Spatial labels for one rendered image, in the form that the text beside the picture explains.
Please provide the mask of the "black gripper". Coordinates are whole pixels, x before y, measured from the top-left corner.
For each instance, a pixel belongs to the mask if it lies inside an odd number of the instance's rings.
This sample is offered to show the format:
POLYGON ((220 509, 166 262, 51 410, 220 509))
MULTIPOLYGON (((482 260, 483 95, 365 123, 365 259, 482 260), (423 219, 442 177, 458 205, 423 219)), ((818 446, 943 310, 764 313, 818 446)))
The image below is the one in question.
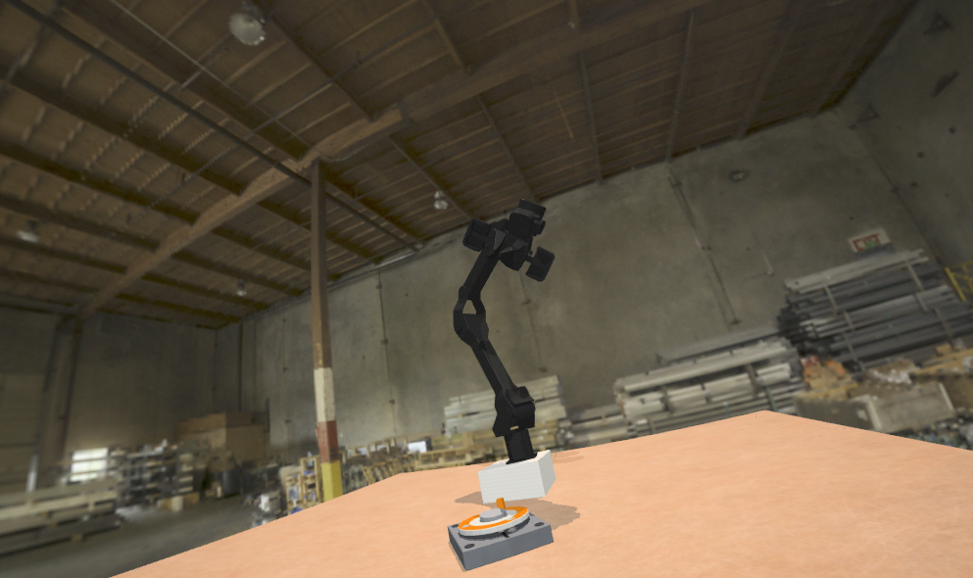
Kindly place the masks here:
POLYGON ((539 282, 545 280, 555 259, 553 252, 538 247, 533 258, 533 251, 529 250, 529 244, 522 237, 496 228, 488 236, 490 229, 491 223, 478 217, 472 218, 462 241, 463 246, 477 252, 485 247, 485 257, 492 260, 498 258, 505 266, 516 271, 528 261, 531 265, 525 274, 539 282))

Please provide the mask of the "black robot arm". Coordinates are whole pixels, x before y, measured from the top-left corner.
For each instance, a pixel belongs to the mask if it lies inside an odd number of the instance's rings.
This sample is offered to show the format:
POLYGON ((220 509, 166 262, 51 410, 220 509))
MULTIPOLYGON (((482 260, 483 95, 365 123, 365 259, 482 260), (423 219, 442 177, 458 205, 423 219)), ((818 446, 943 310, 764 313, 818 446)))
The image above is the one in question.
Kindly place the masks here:
MULTIPOLYGON (((532 247, 533 236, 541 234, 545 222, 542 220, 546 208, 527 200, 520 200, 517 209, 510 218, 503 218, 491 223, 491 231, 496 228, 526 240, 529 250, 532 247)), ((496 420, 493 431, 496 437, 504 436, 509 459, 506 464, 537 457, 533 453, 532 442, 528 428, 535 427, 535 406, 527 389, 513 384, 503 363, 488 339, 489 327, 486 322, 486 310, 481 301, 481 290, 495 268, 498 258, 489 259, 480 255, 470 271, 465 283, 460 287, 459 299, 455 306, 455 331, 465 342, 480 363, 494 393, 496 420), (470 300, 476 314, 462 313, 467 300, 470 300), (511 429, 513 427, 516 427, 511 429)))

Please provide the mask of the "orange round plate with holes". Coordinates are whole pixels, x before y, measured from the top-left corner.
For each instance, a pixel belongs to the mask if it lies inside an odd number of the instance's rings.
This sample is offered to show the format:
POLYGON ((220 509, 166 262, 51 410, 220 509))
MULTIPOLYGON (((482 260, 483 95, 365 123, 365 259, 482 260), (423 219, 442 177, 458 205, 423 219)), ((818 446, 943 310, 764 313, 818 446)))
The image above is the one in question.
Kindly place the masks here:
POLYGON ((496 507, 505 508, 507 511, 507 516, 491 522, 480 522, 479 514, 476 514, 469 519, 465 519, 461 525, 459 525, 459 533, 466 536, 493 534, 495 532, 512 528, 515 525, 519 525, 519 523, 523 522, 527 517, 529 517, 528 508, 522 506, 506 507, 504 498, 496 499, 496 507))

